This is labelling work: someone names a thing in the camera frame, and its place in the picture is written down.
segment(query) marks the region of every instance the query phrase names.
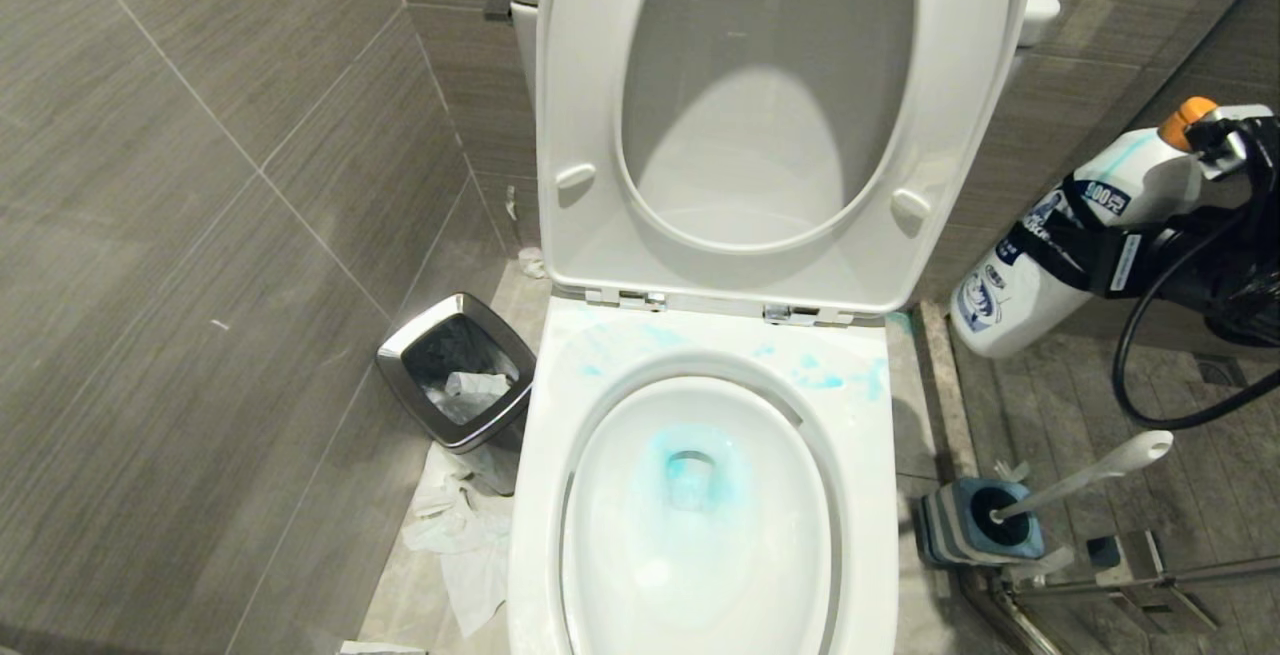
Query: toilet tank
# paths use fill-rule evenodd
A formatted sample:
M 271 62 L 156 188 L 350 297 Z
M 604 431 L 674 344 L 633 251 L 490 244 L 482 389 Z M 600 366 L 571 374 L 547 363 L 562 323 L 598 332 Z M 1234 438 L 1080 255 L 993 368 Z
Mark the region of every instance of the toilet tank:
M 1012 70 L 1005 81 L 1005 87 L 1009 87 L 1009 82 L 1016 74 L 1021 55 L 1044 38 L 1048 26 L 1060 12 L 1059 0 L 1027 0 L 1027 14 L 1018 37 L 1018 54 L 1014 55 Z M 516 28 L 516 43 L 520 46 L 520 61 L 525 68 L 529 99 L 534 104 L 534 111 L 538 113 L 538 99 L 534 93 L 538 73 L 538 0 L 511 0 L 511 19 Z

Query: black hose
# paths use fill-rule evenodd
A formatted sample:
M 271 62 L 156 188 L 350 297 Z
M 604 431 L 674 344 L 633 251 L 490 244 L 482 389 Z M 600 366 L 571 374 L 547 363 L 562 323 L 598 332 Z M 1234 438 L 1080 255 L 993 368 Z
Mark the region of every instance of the black hose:
M 1139 426 L 1147 430 L 1187 430 L 1189 427 L 1198 427 L 1202 423 L 1213 422 L 1216 418 L 1222 417 L 1257 400 L 1258 397 L 1266 395 L 1267 391 L 1275 390 L 1280 386 L 1280 371 L 1268 374 L 1268 376 L 1262 377 L 1262 380 L 1253 383 L 1253 385 L 1245 388 L 1242 391 L 1236 391 L 1235 395 L 1230 395 L 1228 399 L 1221 400 L 1215 406 L 1208 406 L 1208 408 L 1198 409 L 1198 412 L 1192 414 L 1184 414 L 1180 418 L 1170 420 L 1157 420 L 1148 418 L 1147 414 L 1138 412 L 1137 406 L 1133 400 L 1129 400 L 1129 390 L 1125 389 L 1124 383 L 1124 365 L 1129 359 L 1129 345 L 1133 345 L 1134 333 L 1138 331 L 1138 322 L 1142 322 L 1143 313 L 1156 299 L 1157 292 L 1165 285 L 1165 281 L 1178 272 L 1180 267 L 1189 264 L 1202 249 L 1208 248 L 1213 241 L 1225 235 L 1231 228 L 1239 225 L 1245 216 L 1244 210 L 1239 210 L 1234 216 L 1230 216 L 1228 221 L 1217 226 L 1217 230 L 1212 232 L 1206 239 L 1197 242 L 1192 246 L 1181 257 L 1174 260 L 1169 267 L 1147 287 L 1147 292 L 1143 292 L 1142 298 L 1138 299 L 1138 304 L 1134 304 L 1133 312 L 1129 313 L 1129 320 L 1124 324 L 1124 331 L 1120 333 L 1120 342 L 1116 344 L 1115 358 L 1111 359 L 1111 390 L 1115 391 L 1116 402 L 1120 403 L 1120 409 L 1124 409 L 1124 414 L 1129 414 L 1129 418 L 1138 422 Z

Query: toilet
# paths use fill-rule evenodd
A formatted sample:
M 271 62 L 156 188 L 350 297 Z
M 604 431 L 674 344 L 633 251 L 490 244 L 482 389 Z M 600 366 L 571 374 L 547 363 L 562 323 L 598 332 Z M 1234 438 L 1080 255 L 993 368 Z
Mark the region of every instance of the toilet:
M 884 316 L 1027 3 L 513 0 L 554 281 L 515 655 L 892 652 Z

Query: trash can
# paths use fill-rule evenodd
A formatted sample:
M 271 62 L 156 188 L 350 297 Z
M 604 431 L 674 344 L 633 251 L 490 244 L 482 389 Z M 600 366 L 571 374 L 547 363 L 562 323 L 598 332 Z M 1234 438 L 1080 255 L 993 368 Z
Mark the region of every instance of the trash can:
M 378 367 L 410 413 L 493 495 L 516 491 L 534 365 L 516 330 L 466 292 L 378 349 Z

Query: spray bottle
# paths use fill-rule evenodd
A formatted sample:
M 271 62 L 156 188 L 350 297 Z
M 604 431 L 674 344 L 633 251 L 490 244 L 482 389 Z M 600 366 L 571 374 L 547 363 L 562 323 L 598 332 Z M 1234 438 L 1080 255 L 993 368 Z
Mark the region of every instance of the spray bottle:
M 1053 185 L 952 292 L 960 340 L 987 358 L 1018 353 L 1091 298 L 1091 272 L 1065 239 L 1189 212 L 1203 175 L 1183 132 L 1216 106 L 1189 99 L 1164 125 L 1125 132 Z

